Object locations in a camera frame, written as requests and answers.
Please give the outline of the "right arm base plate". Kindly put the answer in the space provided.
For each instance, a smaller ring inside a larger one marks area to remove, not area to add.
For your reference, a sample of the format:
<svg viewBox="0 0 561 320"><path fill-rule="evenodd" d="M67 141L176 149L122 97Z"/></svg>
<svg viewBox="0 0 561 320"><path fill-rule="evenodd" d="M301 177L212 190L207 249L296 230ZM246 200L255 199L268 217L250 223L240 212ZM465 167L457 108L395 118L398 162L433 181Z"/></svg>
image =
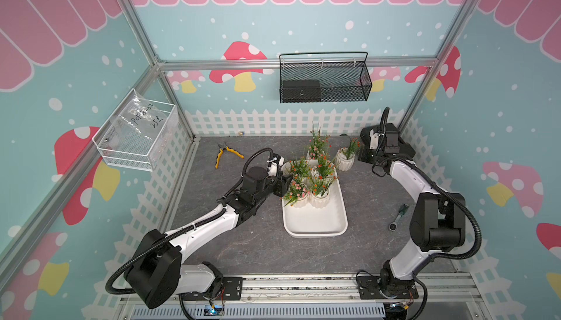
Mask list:
<svg viewBox="0 0 561 320"><path fill-rule="evenodd" d="M355 277L361 300L417 300L419 293L413 280L382 281L380 276L359 273Z"/></svg>

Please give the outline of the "orange flower pot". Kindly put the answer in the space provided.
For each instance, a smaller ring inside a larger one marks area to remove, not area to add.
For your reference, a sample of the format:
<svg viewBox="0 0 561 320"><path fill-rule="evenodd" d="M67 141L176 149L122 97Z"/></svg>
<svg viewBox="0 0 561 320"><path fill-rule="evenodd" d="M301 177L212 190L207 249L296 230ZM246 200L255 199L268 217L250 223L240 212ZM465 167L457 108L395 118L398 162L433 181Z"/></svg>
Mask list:
<svg viewBox="0 0 561 320"><path fill-rule="evenodd" d="M308 166L308 160L305 157L290 161L287 171L293 175L295 181L303 181L310 177L311 168Z"/></svg>
<svg viewBox="0 0 561 320"><path fill-rule="evenodd" d="M320 154L317 160L318 164L312 169L313 178L328 179L336 176L335 165L329 160L326 154Z"/></svg>
<svg viewBox="0 0 561 320"><path fill-rule="evenodd" d="M337 181L336 177L311 177L309 192L310 203L317 209L323 209L328 206L330 202L330 189L331 186Z"/></svg>

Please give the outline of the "pink flower pot twine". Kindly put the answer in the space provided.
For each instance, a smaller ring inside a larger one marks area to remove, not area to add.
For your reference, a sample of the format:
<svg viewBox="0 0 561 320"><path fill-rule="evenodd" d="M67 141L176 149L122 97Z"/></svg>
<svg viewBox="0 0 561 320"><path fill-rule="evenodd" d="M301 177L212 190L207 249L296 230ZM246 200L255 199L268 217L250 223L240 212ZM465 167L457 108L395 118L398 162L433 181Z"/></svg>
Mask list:
<svg viewBox="0 0 561 320"><path fill-rule="evenodd" d="M308 204L310 191L303 179L291 182L287 193L283 196L284 207L302 208Z"/></svg>

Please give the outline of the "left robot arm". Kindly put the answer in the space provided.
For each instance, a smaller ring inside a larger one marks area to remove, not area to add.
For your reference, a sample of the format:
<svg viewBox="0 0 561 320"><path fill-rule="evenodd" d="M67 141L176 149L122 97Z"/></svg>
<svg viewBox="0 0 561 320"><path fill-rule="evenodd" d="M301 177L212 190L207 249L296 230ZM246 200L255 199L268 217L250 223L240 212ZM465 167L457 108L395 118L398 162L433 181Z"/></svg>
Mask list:
<svg viewBox="0 0 561 320"><path fill-rule="evenodd" d="M222 273L209 262L186 264L186 260L214 238L255 216L269 196L283 197L292 181L292 175L279 169L250 168L211 212L178 229L147 232L133 257L109 277L105 291L137 295L150 309L175 295L215 296Z"/></svg>

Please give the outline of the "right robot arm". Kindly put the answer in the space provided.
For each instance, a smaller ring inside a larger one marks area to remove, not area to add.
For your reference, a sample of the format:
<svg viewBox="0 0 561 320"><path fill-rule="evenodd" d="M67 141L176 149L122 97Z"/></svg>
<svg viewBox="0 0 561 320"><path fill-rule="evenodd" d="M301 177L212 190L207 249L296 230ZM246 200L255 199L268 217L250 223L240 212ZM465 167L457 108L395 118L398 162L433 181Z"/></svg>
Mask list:
<svg viewBox="0 0 561 320"><path fill-rule="evenodd" d="M415 202L409 241L380 271L383 297L396 298L411 289L419 272L436 259L466 260L479 252L482 231L463 195L441 188L415 164L415 151L394 124L365 127L360 139L360 161L370 164L374 174L396 180Z"/></svg>

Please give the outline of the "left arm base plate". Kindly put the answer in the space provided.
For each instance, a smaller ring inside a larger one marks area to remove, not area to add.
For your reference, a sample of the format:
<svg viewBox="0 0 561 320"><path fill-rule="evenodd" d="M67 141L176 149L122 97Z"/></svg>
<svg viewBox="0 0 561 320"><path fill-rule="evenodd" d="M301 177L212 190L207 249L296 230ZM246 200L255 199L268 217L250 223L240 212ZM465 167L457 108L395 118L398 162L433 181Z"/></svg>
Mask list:
<svg viewBox="0 0 561 320"><path fill-rule="evenodd" d="M242 277L223 277L214 281L204 292L189 292L181 295L185 301L240 300L243 288Z"/></svg>

